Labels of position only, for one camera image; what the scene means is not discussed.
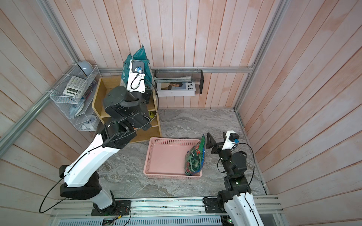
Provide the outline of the green blue soil bag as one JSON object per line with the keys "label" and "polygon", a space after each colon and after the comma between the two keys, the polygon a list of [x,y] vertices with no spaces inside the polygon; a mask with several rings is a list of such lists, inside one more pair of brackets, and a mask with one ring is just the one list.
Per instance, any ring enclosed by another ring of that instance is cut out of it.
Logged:
{"label": "green blue soil bag", "polygon": [[205,161],[206,138],[203,134],[201,140],[185,155],[185,175],[196,176],[202,171]]}

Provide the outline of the teal orange fertilizer bag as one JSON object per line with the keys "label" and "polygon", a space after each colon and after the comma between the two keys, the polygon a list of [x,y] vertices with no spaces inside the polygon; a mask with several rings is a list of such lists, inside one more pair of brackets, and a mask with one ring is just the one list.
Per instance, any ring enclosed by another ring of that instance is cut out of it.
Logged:
{"label": "teal orange fertilizer bag", "polygon": [[145,85],[147,86],[147,88],[152,88],[154,85],[153,79],[152,79],[152,73],[150,70],[150,61],[147,58],[146,55],[146,51],[144,46],[142,45],[142,47],[136,51],[136,53],[133,55],[133,59],[132,59],[132,72],[133,73],[137,73],[138,71],[136,71],[135,69],[137,69],[138,67],[142,68],[142,73],[145,74]]}
{"label": "teal orange fertilizer bag", "polygon": [[132,60],[133,60],[133,57],[131,54],[129,54],[126,57],[126,60],[123,62],[121,85],[125,86],[125,87],[127,87],[127,84],[128,84],[129,73],[132,71],[132,66],[131,66]]}

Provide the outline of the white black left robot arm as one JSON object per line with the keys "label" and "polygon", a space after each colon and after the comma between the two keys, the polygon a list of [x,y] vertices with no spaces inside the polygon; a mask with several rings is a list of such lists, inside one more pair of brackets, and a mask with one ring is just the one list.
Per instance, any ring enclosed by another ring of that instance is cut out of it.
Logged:
{"label": "white black left robot arm", "polygon": [[137,129],[151,128],[147,109],[151,96],[151,89],[131,92],[124,86],[113,88],[105,96],[103,106],[110,118],[74,163],[60,167],[59,176],[64,180],[61,197],[91,200],[100,213],[116,209],[114,196],[102,188],[97,169],[134,139]]}

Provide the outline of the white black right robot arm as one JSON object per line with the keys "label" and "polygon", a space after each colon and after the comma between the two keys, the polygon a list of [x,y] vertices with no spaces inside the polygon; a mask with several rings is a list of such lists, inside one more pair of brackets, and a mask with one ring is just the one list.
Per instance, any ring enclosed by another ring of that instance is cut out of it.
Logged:
{"label": "white black right robot arm", "polygon": [[216,142],[210,133],[207,133],[206,149],[211,154],[219,156],[218,163],[222,164],[225,173],[225,189],[218,192],[216,198],[203,198],[206,213],[226,213],[229,219],[222,218],[224,226],[262,226],[263,222],[255,206],[251,191],[252,179],[247,180],[248,154],[236,151],[238,145],[249,144],[240,142],[235,131],[223,133],[223,142]]}

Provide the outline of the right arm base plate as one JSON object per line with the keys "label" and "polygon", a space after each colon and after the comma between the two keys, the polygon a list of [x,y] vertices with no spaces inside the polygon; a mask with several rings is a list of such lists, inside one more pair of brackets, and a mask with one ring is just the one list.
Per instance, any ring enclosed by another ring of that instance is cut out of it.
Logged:
{"label": "right arm base plate", "polygon": [[204,197],[202,202],[205,206],[206,213],[226,213],[219,198]]}

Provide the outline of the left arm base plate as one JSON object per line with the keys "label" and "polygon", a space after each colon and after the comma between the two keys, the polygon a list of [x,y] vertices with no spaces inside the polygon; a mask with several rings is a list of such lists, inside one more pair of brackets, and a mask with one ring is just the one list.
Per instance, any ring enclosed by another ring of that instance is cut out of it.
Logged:
{"label": "left arm base plate", "polygon": [[112,205],[103,210],[94,203],[91,216],[128,216],[130,214],[131,203],[131,200],[114,201]]}

